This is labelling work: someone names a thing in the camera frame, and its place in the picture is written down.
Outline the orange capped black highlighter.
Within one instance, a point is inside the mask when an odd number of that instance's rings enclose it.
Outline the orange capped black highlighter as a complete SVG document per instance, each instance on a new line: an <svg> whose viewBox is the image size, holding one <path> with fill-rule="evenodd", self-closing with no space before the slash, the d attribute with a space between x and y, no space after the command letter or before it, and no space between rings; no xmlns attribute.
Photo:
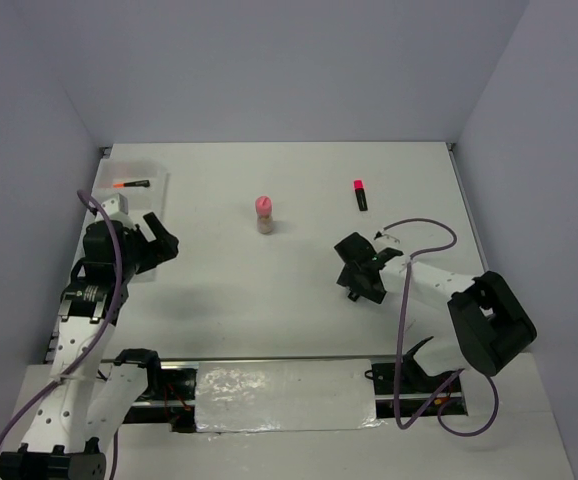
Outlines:
<svg viewBox="0 0 578 480"><path fill-rule="evenodd" d="M134 180L134 181L127 181L127 182L119 182L114 183L112 185L115 189L122 189L122 188L149 188L151 186L151 181L148 179L143 180Z"/></svg>

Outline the pink capped black highlighter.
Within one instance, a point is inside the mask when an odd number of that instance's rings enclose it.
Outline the pink capped black highlighter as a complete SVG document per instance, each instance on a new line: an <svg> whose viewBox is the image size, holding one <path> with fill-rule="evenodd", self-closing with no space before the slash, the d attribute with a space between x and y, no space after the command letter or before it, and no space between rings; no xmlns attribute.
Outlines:
<svg viewBox="0 0 578 480"><path fill-rule="evenodd" d="M363 181L360 179L355 180L353 182L353 188L359 211L366 212L368 210L368 203Z"/></svg>

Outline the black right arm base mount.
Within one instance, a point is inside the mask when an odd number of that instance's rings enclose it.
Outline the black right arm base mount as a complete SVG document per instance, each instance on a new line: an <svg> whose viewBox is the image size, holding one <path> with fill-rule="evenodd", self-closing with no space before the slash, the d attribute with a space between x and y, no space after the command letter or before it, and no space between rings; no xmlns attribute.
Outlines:
<svg viewBox="0 0 578 480"><path fill-rule="evenodd" d="M394 417L394 374L395 365L393 363L372 363L370 368L364 372L365 378L373 386L378 419ZM426 377L412 383L408 374L403 371L399 393L401 416L410 417L449 376L450 372L444 372L435 377ZM459 379L454 380L451 385L439 393L422 413L422 416L436 416L439 408L446 404L448 406L443 410L444 415L466 416L468 414Z"/></svg>

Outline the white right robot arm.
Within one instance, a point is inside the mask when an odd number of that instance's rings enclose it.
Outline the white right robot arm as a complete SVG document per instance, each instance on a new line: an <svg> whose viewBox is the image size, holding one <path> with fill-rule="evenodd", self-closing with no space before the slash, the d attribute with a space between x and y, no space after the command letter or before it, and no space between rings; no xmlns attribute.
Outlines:
<svg viewBox="0 0 578 480"><path fill-rule="evenodd" d="M537 338L537 330L506 280L487 271L458 274L413 260L398 241L381 235L374 245L354 232L334 246L343 262L337 284L348 298L381 304L389 294L446 312L454 333L436 333L403 355L405 383L426 391L457 370L496 376Z"/></svg>

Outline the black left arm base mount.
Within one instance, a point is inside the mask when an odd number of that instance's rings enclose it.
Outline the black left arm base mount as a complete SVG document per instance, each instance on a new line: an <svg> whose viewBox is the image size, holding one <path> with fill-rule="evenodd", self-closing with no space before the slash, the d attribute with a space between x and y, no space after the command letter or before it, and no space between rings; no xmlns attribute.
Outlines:
<svg viewBox="0 0 578 480"><path fill-rule="evenodd" d="M159 391L147 391L133 403L123 424L165 425L171 432L195 433L197 370L166 368Z"/></svg>

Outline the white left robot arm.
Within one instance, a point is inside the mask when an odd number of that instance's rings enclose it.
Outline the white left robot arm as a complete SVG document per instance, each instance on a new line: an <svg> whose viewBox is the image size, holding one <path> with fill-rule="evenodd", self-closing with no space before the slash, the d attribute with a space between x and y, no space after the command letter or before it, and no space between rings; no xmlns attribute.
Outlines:
<svg viewBox="0 0 578 480"><path fill-rule="evenodd" d="M133 348L114 359L101 391L94 390L129 282L178 255L178 239L158 217L143 219L151 240L126 216L103 210L86 227L83 254L61 294L50 379L0 434L0 479L114 478L122 421L135 400L164 389L158 353Z"/></svg>

